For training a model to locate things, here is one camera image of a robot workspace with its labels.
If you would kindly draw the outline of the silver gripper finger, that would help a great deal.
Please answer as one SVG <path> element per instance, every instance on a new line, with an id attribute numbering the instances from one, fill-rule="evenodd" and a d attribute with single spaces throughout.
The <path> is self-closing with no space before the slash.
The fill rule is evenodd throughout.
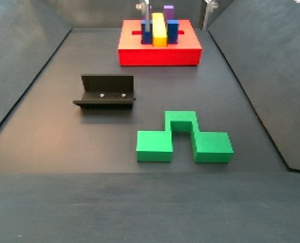
<path id="1" fill-rule="evenodd" d="M 137 10 L 141 11 L 145 17 L 145 31 L 150 31 L 150 0 L 138 0 Z"/>
<path id="2" fill-rule="evenodd" d="M 214 0 L 203 0 L 205 1 L 205 17 L 203 17 L 203 28 L 207 27 L 210 14 L 218 8 L 218 3 Z"/>

